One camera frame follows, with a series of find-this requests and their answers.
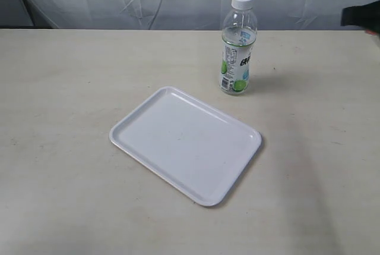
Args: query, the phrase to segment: bottle label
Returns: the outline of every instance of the bottle label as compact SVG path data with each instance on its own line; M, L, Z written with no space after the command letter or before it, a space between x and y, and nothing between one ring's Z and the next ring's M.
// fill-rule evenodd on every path
M233 46L223 41L219 85L225 92L239 93L249 83L249 59L254 44Z

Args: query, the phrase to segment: green fruit graphic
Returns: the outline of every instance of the green fruit graphic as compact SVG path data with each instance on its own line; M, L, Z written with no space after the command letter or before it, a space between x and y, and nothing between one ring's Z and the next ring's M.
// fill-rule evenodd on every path
M225 60L222 60L221 62L221 73L224 75L227 73L227 62Z
M246 85L247 85L246 81L238 80L234 82L233 89L236 92L241 92L243 89L245 89Z

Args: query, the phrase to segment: plastic water bottle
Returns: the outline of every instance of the plastic water bottle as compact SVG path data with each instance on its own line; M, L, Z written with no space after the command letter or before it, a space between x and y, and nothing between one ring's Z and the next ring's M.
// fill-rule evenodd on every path
M232 0L232 10L223 23L223 59L219 76L222 91L238 95L249 83L249 60L256 41L254 0Z

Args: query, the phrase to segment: white table surface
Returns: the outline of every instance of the white table surface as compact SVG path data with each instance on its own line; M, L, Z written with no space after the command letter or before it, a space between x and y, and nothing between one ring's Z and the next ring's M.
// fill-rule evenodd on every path
M220 64L220 32L0 30L0 254L379 254L372 38L259 32L238 97L220 91ZM217 207L108 139L168 85L265 138Z

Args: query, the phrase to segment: rectangular plastic tray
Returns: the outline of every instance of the rectangular plastic tray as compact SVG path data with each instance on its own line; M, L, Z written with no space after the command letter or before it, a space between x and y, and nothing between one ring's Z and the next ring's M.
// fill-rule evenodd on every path
M253 128L174 87L155 92L109 137L203 206L222 201L261 144Z

